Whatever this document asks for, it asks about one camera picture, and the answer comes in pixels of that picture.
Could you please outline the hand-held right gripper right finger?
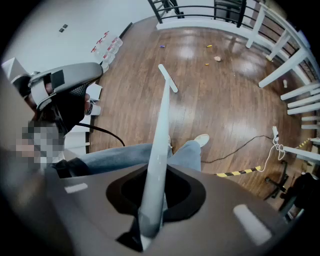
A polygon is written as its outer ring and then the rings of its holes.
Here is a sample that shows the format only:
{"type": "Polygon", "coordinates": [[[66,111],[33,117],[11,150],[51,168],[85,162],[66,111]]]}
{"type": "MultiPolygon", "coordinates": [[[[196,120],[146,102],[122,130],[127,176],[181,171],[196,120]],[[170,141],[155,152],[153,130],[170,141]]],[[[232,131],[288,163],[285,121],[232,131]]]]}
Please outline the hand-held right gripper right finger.
{"type": "Polygon", "coordinates": [[[150,256],[264,256],[288,231],[278,211],[227,178],[170,165],[201,182],[206,198],[187,220],[166,223],[150,256]]]}

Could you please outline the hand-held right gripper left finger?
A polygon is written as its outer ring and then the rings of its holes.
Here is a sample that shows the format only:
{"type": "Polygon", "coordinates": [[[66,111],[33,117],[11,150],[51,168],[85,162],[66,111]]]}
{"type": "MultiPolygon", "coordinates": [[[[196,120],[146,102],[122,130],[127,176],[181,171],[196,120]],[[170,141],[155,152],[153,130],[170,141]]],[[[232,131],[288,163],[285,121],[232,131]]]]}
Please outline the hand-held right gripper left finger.
{"type": "Polygon", "coordinates": [[[44,171],[49,199],[67,230],[76,256],[141,256],[117,241],[130,230],[134,217],[116,211],[106,196],[111,182],[144,168],[145,164],[95,175],[61,179],[44,171]]]}

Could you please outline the yellow black striped tape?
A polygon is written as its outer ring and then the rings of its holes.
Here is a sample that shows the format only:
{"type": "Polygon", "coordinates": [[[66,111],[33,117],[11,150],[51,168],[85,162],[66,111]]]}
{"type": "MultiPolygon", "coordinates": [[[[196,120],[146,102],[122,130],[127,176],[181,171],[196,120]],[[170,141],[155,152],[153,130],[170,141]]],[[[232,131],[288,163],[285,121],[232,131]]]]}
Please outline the yellow black striped tape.
{"type": "Polygon", "coordinates": [[[282,144],[278,144],[274,140],[272,141],[272,143],[273,143],[273,146],[269,150],[268,157],[267,157],[267,159],[265,161],[265,164],[264,164],[263,168],[261,166],[256,166],[254,168],[244,169],[244,170],[240,170],[240,171],[215,173],[214,175],[217,176],[217,177],[225,178],[225,177],[249,174],[249,173],[253,173],[253,172],[260,172],[260,173],[263,172],[265,170],[266,166],[267,166],[267,163],[269,161],[269,158],[271,156],[271,153],[272,153],[273,149],[276,149],[279,152],[279,154],[278,154],[278,160],[279,161],[283,160],[283,158],[286,155],[286,152],[284,151],[284,146],[282,144]]]}

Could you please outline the person's black printed t-shirt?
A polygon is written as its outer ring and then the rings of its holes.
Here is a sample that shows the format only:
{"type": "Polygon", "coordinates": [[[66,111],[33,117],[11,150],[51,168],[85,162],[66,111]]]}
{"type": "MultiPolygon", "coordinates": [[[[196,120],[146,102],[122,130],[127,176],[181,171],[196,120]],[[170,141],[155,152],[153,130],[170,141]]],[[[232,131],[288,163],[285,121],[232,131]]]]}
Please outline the person's black printed t-shirt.
{"type": "Polygon", "coordinates": [[[51,165],[57,172],[60,179],[82,177],[90,175],[89,167],[79,158],[61,160],[51,165]]]}

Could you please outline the person's blue jeans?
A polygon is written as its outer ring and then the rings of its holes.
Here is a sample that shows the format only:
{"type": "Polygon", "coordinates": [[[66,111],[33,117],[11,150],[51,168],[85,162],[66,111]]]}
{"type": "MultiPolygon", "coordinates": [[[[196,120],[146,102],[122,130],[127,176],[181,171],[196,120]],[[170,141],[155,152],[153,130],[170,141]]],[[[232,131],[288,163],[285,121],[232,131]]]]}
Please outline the person's blue jeans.
{"type": "MultiPolygon", "coordinates": [[[[151,143],[130,145],[120,148],[110,148],[88,153],[79,158],[90,174],[100,174],[117,171],[139,164],[147,164],[152,150],[151,143]]],[[[175,153],[167,148],[167,163],[201,171],[201,147],[195,140],[187,141],[175,153]]]]}

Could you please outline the small white table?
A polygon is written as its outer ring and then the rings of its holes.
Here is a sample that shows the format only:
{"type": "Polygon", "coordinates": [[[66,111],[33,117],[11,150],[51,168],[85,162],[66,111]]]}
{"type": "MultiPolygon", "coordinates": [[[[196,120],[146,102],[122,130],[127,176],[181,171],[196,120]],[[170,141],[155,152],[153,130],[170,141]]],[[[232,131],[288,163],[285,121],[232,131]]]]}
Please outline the small white table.
{"type": "Polygon", "coordinates": [[[309,152],[306,150],[287,147],[287,146],[284,146],[283,150],[288,153],[296,154],[296,157],[298,159],[309,161],[317,165],[320,165],[320,154],[318,153],[309,152]]]}

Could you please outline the clear water jug red cap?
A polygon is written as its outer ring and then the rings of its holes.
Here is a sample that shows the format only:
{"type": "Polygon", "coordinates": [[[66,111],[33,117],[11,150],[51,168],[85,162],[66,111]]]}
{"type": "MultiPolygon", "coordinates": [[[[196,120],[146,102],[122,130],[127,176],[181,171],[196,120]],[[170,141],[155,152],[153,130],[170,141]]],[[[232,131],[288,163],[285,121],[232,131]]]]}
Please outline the clear water jug red cap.
{"type": "Polygon", "coordinates": [[[117,52],[117,37],[103,37],[96,43],[96,48],[101,54],[117,52]]]}
{"type": "Polygon", "coordinates": [[[113,60],[115,59],[115,55],[108,51],[107,49],[101,47],[101,46],[95,46],[92,50],[91,53],[95,56],[96,60],[101,63],[101,62],[106,62],[108,64],[112,63],[113,60]]]}
{"type": "Polygon", "coordinates": [[[107,31],[103,34],[103,42],[104,44],[107,46],[107,48],[109,46],[117,46],[117,47],[121,47],[123,44],[122,39],[117,36],[115,33],[113,33],[112,31],[107,31]]]}

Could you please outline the long white table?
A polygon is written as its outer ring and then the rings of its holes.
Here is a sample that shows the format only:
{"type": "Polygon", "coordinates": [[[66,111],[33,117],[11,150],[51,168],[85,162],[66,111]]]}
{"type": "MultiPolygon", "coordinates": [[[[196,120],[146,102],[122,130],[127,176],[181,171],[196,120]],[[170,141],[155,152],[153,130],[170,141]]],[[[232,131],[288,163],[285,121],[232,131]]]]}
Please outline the long white table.
{"type": "MultiPolygon", "coordinates": [[[[270,83],[272,83],[273,81],[275,81],[276,79],[278,79],[279,77],[281,77],[282,75],[290,71],[291,69],[298,66],[305,59],[308,59],[311,65],[313,66],[319,80],[314,83],[310,83],[308,85],[299,87],[288,93],[285,93],[280,96],[280,99],[285,101],[285,100],[300,96],[302,94],[311,93],[317,89],[320,89],[320,66],[318,65],[314,55],[312,54],[310,47],[308,46],[308,43],[305,40],[300,38],[298,32],[293,28],[291,24],[289,24],[288,21],[286,21],[278,13],[276,13],[274,10],[270,9],[263,3],[260,4],[260,9],[257,15],[257,19],[248,37],[246,47],[250,48],[254,40],[257,39],[259,29],[265,17],[271,18],[272,20],[280,24],[281,27],[284,28],[283,33],[277,40],[276,44],[272,47],[271,53],[268,56],[270,56],[273,59],[285,46],[288,40],[291,38],[295,40],[299,48],[297,52],[295,52],[291,57],[289,57],[288,60],[286,60],[280,67],[278,67],[275,71],[269,74],[266,78],[261,80],[258,83],[258,86],[260,88],[266,87],[267,85],[269,85],[270,83]]],[[[288,110],[287,110],[288,115],[320,111],[320,92],[313,96],[304,98],[302,100],[289,103],[287,107],[288,107],[288,110]]]]}

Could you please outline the black metal railing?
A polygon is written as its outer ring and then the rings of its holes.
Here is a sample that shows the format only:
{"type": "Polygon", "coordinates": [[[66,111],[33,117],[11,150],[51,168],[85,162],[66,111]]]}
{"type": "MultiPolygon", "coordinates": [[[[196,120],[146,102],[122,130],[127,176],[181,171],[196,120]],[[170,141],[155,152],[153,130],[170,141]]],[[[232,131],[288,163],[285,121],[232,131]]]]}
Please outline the black metal railing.
{"type": "Polygon", "coordinates": [[[212,4],[178,4],[177,0],[147,0],[158,21],[158,29],[204,27],[233,33],[246,39],[245,46],[258,45],[265,57],[283,63],[264,78],[264,87],[288,71],[305,84],[320,79],[320,66],[303,33],[259,0],[214,0],[212,4]]]}

